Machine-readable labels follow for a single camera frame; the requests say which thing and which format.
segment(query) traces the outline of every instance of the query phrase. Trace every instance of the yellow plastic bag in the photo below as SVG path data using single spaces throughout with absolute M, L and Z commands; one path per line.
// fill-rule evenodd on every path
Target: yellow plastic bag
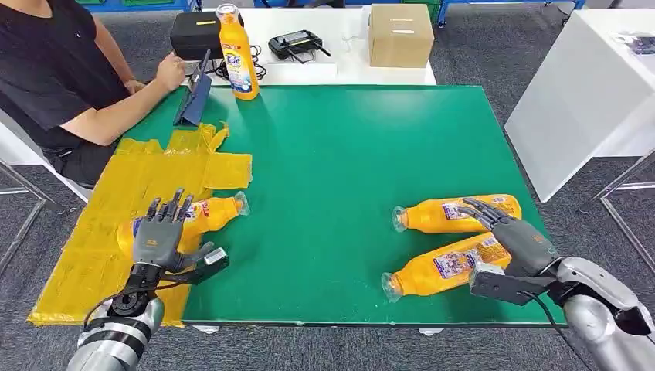
M 28 320 L 35 325 L 80 324 L 99 300 L 122 289 L 133 262 L 118 248 L 117 226 L 144 215 L 155 197 L 170 199 L 179 187 L 194 199 L 210 197 L 210 189 L 246 188 L 252 156 L 214 153 L 227 135 L 225 123 L 219 132 L 208 124 L 196 131 L 176 130 L 165 151 L 154 140 L 123 139 Z M 199 238 L 189 248 L 196 249 Z M 166 308 L 163 325 L 182 325 L 188 290 L 181 285 L 158 291 Z

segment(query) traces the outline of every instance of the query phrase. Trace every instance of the green table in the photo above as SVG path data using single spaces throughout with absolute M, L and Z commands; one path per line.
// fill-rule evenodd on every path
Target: green table
M 172 94 L 127 136 L 166 146 L 181 98 Z M 250 102 L 217 87 L 203 121 L 219 120 L 230 130 L 221 151 L 253 154 L 245 190 L 252 212 L 205 235 L 226 249 L 231 265 L 192 288 L 184 322 L 548 324 L 534 302 L 478 298 L 467 286 L 392 304 L 380 284 L 382 272 L 468 237 L 397 233 L 396 205 L 510 193 L 545 233 L 481 87 L 264 87 Z

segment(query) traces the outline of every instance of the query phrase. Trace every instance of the person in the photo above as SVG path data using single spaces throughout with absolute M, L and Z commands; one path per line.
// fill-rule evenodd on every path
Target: person
M 172 53 L 147 85 L 75 0 L 0 0 L 0 109 L 61 175 L 93 186 L 121 135 L 185 79 Z

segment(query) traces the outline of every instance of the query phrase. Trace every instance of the white table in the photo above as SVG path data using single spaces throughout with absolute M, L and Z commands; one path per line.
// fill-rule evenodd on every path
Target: white table
M 592 157 L 655 148 L 655 56 L 612 38 L 626 30 L 655 34 L 655 9 L 573 12 L 505 125 L 542 202 Z
M 215 9 L 203 9 L 205 12 Z M 434 85 L 432 67 L 385 68 L 368 65 L 368 15 L 361 8 L 246 8 L 240 9 L 250 45 L 262 47 L 259 63 L 267 70 L 261 85 Z M 281 63 L 269 50 L 275 36 L 306 29 L 323 39 L 332 54 L 316 53 L 313 63 Z M 214 84 L 225 81 L 213 76 Z

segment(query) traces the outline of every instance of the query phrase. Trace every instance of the clear bottle cap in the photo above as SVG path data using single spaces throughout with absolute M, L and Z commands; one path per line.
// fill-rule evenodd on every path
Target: clear bottle cap
M 234 203 L 236 204 L 236 210 L 239 212 L 239 215 L 246 216 L 250 214 L 250 205 L 248 204 L 248 199 L 243 191 L 238 191 L 237 194 L 234 195 Z
M 391 303 L 395 303 L 402 297 L 402 288 L 395 274 L 383 273 L 381 277 L 382 289 Z
M 407 229 L 407 209 L 401 206 L 393 208 L 392 223 L 395 230 L 402 232 Z
M 234 4 L 223 4 L 216 9 L 216 16 L 221 22 L 235 22 L 239 17 L 239 8 Z
M 217 15 L 234 14 L 238 8 L 234 4 L 223 4 L 216 9 Z

